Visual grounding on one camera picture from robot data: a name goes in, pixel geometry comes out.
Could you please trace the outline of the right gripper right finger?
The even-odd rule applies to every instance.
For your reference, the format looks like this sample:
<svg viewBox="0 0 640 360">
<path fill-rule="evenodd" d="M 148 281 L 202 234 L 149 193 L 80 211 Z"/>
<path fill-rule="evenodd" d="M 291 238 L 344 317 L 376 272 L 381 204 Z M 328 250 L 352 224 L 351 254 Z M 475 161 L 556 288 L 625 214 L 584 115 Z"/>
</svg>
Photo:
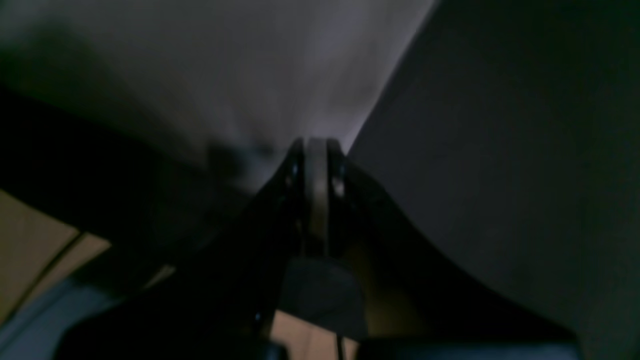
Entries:
<svg viewBox="0 0 640 360">
<path fill-rule="evenodd" d="M 576 335 L 487 288 L 422 235 L 385 189 L 316 141 L 316 248 L 359 255 L 400 304 L 382 316 L 399 334 L 361 342 L 358 360 L 580 360 Z"/>
</svg>

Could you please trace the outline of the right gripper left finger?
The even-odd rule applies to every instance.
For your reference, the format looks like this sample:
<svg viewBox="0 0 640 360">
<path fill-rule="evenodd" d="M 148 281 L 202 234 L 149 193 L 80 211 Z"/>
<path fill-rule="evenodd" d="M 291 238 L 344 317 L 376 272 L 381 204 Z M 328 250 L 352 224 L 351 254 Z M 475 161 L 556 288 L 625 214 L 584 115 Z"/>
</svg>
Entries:
<svg viewBox="0 0 640 360">
<path fill-rule="evenodd" d="M 291 258 L 304 249 L 304 142 L 237 219 L 173 275 L 74 325 L 57 360 L 286 360 L 269 338 Z"/>
</svg>

